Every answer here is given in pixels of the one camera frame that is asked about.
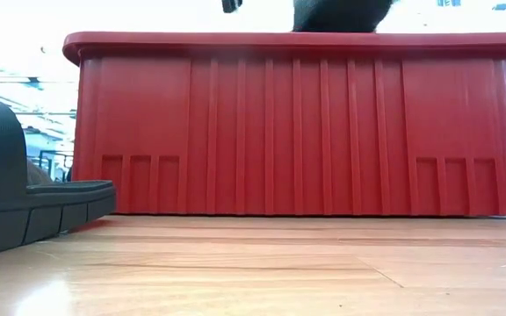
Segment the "red plastic bin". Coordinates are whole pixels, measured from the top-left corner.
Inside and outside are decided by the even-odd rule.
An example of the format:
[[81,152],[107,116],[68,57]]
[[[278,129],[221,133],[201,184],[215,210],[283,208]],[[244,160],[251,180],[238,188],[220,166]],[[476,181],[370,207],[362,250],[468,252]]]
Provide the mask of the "red plastic bin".
[[506,33],[79,32],[118,213],[506,215]]

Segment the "black cat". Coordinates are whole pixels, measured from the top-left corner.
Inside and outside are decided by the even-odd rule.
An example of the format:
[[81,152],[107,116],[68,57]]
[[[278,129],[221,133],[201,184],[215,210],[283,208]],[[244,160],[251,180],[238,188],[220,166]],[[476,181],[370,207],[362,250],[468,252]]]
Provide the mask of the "black cat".
[[375,32],[394,0],[294,0],[293,32]]

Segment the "rubber sandal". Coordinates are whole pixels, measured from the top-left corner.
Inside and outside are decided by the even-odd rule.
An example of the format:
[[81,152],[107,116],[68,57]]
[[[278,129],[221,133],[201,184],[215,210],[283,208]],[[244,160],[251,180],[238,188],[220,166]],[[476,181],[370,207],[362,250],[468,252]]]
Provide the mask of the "rubber sandal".
[[111,181],[26,185],[25,136],[0,103],[0,252],[56,236],[114,212]]

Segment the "container rim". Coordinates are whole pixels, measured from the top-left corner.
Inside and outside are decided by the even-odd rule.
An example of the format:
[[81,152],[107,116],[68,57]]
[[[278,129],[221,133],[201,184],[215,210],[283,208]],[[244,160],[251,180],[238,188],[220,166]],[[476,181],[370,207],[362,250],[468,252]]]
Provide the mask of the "container rim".
[[506,52],[506,32],[452,34],[376,34],[376,33],[238,33],[238,32],[74,32],[63,44],[64,56],[80,65],[81,51],[106,49],[231,48],[263,50],[366,51],[382,53],[426,53],[427,51],[484,50]]

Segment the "wooden floor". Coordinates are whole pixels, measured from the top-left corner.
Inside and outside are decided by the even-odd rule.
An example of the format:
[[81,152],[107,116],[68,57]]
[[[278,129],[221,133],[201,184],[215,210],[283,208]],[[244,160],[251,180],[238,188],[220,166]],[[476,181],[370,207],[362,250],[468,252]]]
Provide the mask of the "wooden floor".
[[0,254],[0,315],[506,315],[506,219],[109,217]]

